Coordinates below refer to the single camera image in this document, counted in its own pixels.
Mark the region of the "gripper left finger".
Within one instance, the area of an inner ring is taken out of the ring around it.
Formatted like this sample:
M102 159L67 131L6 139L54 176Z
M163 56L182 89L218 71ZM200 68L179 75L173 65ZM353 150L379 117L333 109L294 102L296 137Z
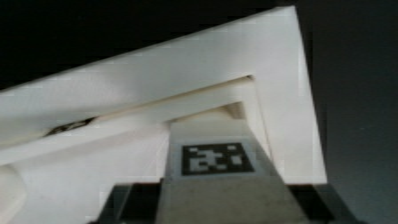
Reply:
M154 224L159 183L113 186L97 219L86 224Z

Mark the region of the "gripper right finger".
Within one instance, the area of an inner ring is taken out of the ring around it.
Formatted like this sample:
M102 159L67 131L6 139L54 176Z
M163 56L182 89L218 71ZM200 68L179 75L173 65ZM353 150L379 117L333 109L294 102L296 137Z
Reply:
M356 219L330 184L287 186L308 224L367 224Z

